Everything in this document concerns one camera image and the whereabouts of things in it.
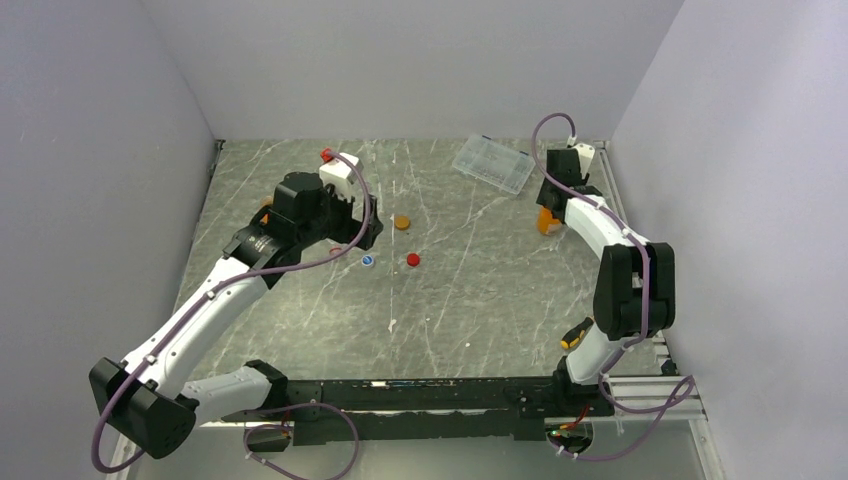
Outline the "orange juice bottle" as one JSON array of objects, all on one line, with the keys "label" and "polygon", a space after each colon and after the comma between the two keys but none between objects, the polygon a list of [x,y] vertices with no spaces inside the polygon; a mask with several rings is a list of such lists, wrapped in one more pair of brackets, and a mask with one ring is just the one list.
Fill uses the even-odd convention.
[{"label": "orange juice bottle", "polygon": [[546,207],[541,207],[536,218],[537,231],[545,236],[557,233],[563,227],[563,223],[554,217],[553,212]]}]

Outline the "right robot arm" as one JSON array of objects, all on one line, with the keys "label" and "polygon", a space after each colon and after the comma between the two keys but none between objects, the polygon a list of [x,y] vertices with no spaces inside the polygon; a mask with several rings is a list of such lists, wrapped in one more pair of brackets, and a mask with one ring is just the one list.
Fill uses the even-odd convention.
[{"label": "right robot arm", "polygon": [[574,415],[588,404],[587,385],[605,375],[618,354],[636,340],[671,327],[676,315],[673,248],[633,232],[612,212],[589,183],[585,168],[593,154],[587,144],[548,151],[536,199],[541,234],[566,226],[600,260],[592,312],[561,341],[568,377],[550,392],[553,406],[564,415]]}]

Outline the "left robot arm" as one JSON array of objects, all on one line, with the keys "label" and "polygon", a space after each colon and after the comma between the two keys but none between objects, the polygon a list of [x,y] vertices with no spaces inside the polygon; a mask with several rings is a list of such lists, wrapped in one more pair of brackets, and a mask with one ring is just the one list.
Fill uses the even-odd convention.
[{"label": "left robot arm", "polygon": [[106,427],[131,441],[137,456],[161,459],[209,421],[240,411],[264,420],[279,417],[289,399],[288,379],[264,361],[205,380],[189,376],[229,325],[285,274],[337,258],[305,262],[306,249],[332,240],[341,255],[366,251],[382,229],[377,199],[359,168],[329,163],[287,174],[270,203],[233,235],[201,285],[156,333],[122,360],[102,358],[90,370],[99,412],[90,451],[96,470],[115,473],[136,460],[110,466],[101,459]]}]

